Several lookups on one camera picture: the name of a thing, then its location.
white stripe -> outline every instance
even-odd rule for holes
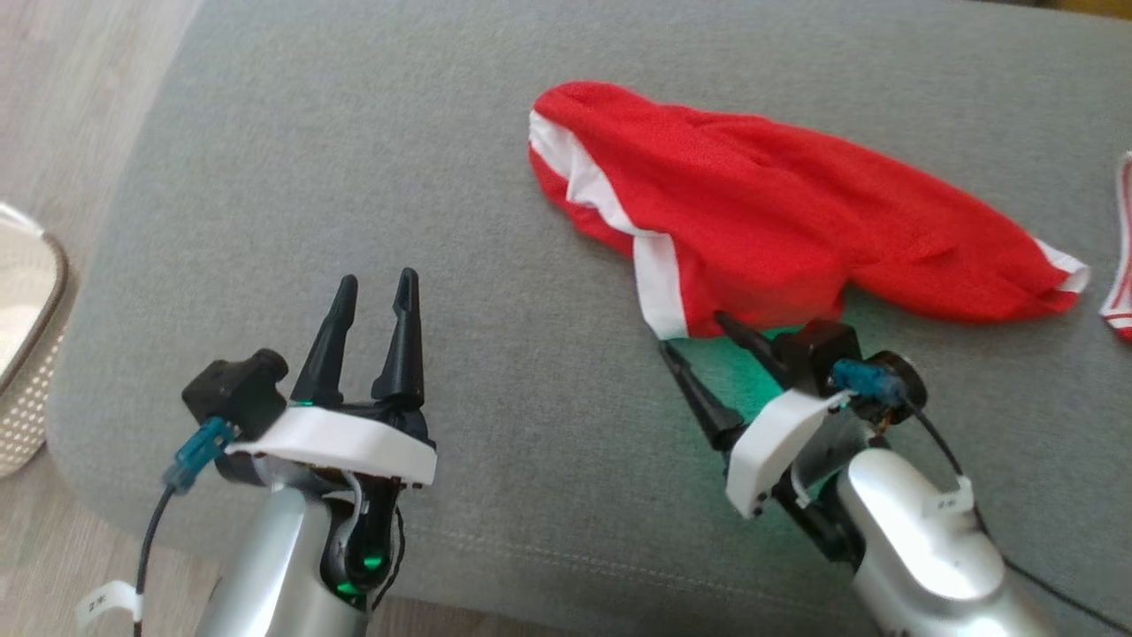
[[[1089,276],[1092,275],[1092,268],[1078,260],[1075,256],[1065,253],[1037,236],[1030,238],[1034,239],[1034,242],[1038,243],[1038,247],[1041,248],[1041,253],[1045,255],[1046,260],[1050,265],[1069,274],[1062,284],[1057,285],[1057,289],[1063,292],[1081,293],[1086,285],[1089,284]]]
[[[1107,310],[1129,310],[1132,309],[1132,290],[1129,291],[1129,296],[1125,298],[1124,302],[1120,305],[1116,304],[1116,296],[1121,294],[1121,282],[1127,275],[1129,258],[1132,255],[1129,253],[1129,233],[1132,233],[1132,227],[1129,226],[1129,216],[1132,215],[1132,209],[1129,209],[1127,197],[1132,196],[1132,171],[1129,174],[1129,182],[1124,181],[1124,166],[1132,163],[1132,152],[1125,153],[1121,161],[1116,164],[1116,209],[1121,217],[1121,261],[1116,267],[1116,278],[1113,281],[1112,289],[1108,290],[1108,298],[1105,299],[1105,304],[1100,305],[1100,312],[1105,313]]]
[[[1125,328],[1132,328],[1132,317],[1125,317],[1125,318],[1106,318],[1106,321],[1108,321],[1108,325],[1112,326],[1113,329],[1116,329],[1116,330],[1123,330]]]
[[[595,208],[607,225],[633,236],[641,312],[652,332],[660,339],[687,337],[672,238],[633,223],[601,166],[569,129],[531,111],[530,140],[550,170],[566,180],[566,200]]]

robotic arm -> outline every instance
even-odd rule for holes
[[[213,592],[201,637],[360,637],[396,577],[404,554],[397,498],[432,484],[437,462],[420,412],[417,272],[401,274],[397,327],[372,401],[345,403],[338,380],[357,299],[358,279],[345,276],[290,405],[275,389],[286,363],[271,351],[216,361],[182,394],[201,428],[223,423],[234,434],[215,459],[220,474],[272,491]]]
[[[886,430],[927,403],[907,361],[889,352],[863,361],[856,333],[841,324],[814,321],[771,342],[726,313],[717,321],[784,391],[749,425],[672,346],[660,353],[723,454],[739,515],[757,517],[771,499],[782,506],[826,559],[852,568],[852,589],[882,635],[1054,632],[1006,577],[970,481],[958,476],[960,489],[942,493],[889,448]]]

red garment with white trim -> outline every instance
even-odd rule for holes
[[[1108,298],[1100,308],[1105,321],[1116,336],[1132,343],[1132,152],[1121,157],[1116,166],[1116,209],[1121,216],[1121,265]]]
[[[835,317],[854,282],[909,310],[998,322],[1067,309],[1074,257],[975,197],[843,139],[652,103],[592,81],[531,111],[530,158],[582,232],[634,261],[662,339]]]

wooden floor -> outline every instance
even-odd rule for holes
[[[80,285],[97,229],[142,121],[200,0],[0,0],[0,199],[38,217]],[[1132,17],[1127,0],[1062,0]],[[132,580],[138,542],[79,506],[46,453],[0,481],[0,636],[71,635],[75,604]],[[147,635],[189,635],[220,565],[157,549]],[[106,617],[95,635],[127,635]],[[393,600],[370,635],[561,635]]]

gray fabric surface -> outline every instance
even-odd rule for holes
[[[207,2],[76,307],[52,453],[91,508],[140,532],[192,431],[179,396],[197,371],[259,347],[297,369],[353,272],[343,389],[363,397],[412,265],[440,465],[404,501],[396,594],[593,631],[871,635],[849,573],[781,511],[730,509],[631,265],[539,192],[530,104],[610,80],[868,145],[1096,267],[1044,321],[943,325],[859,293],[847,320],[868,352],[920,365],[1006,552],[1132,620],[1132,351],[1096,315],[1130,59],[1129,24],[952,1]],[[754,415],[766,387],[744,356],[681,347]],[[893,442],[946,476],[918,430]],[[209,471],[158,541],[223,553],[261,497]]]

